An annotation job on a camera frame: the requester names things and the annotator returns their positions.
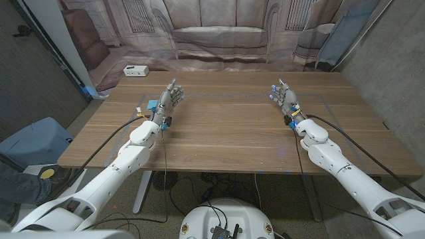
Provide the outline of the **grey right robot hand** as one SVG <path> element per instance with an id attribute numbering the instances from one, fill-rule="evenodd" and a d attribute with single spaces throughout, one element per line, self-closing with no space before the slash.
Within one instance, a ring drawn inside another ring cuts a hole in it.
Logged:
<path id="1" fill-rule="evenodd" d="M 284 123 L 291 129 L 295 129 L 307 117 L 303 114 L 296 93 L 290 88 L 289 84 L 281 78 L 278 81 L 278 85 L 272 85 L 273 94 L 269 95 L 269 99 L 280 107 L 284 114 Z"/>

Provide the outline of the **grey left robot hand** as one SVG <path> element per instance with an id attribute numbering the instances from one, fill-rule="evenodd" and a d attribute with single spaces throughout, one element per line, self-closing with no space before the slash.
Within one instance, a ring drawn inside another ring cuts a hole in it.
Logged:
<path id="1" fill-rule="evenodd" d="M 151 121 L 161 129 L 170 126 L 171 115 L 175 107 L 185 98 L 184 89 L 181 86 L 176 86 L 175 83 L 176 79 L 174 78 L 161 93 L 151 117 Z"/>

